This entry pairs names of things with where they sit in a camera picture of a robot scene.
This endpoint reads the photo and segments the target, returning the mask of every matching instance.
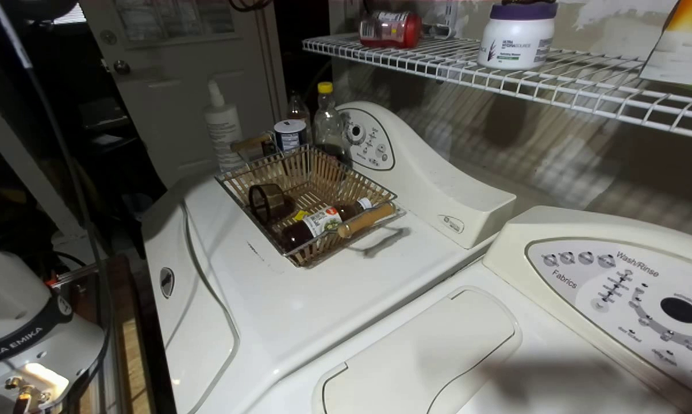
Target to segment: jar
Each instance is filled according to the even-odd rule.
[[[494,5],[477,62],[494,69],[536,69],[547,60],[556,5]]]
[[[278,152],[291,152],[307,145],[302,120],[282,120],[274,125],[274,145]]]
[[[359,25],[362,45],[414,49],[417,44],[421,21],[412,12],[371,12]]]

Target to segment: washing machine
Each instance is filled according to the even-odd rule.
[[[253,412],[692,412],[692,237],[533,206]]]
[[[439,284],[515,212],[375,103],[347,112],[354,167],[400,213],[314,266],[294,266],[216,177],[179,183],[143,234],[177,412],[247,412],[328,349]]]

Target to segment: spray bottle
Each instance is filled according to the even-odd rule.
[[[244,158],[229,148],[241,140],[238,114],[231,103],[225,103],[223,91],[216,81],[207,83],[212,107],[205,112],[205,120],[212,131],[212,143],[216,152],[216,166],[220,173],[244,166]]]

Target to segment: wire shelf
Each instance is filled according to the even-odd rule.
[[[356,35],[302,38],[302,50],[692,138],[692,97],[647,89],[643,60],[552,50],[539,69],[506,72],[479,67],[474,41],[362,49]]]

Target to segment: cap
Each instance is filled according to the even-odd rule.
[[[207,89],[208,89],[212,107],[225,107],[225,97],[223,97],[220,87],[216,85],[216,81],[208,81]]]
[[[331,83],[316,83],[318,94],[331,94],[336,87]]]
[[[371,200],[369,200],[369,197],[359,197],[356,204],[359,204],[360,210],[371,210]]]
[[[494,5],[489,19],[496,21],[543,21],[556,15],[556,3],[533,3],[533,5]]]

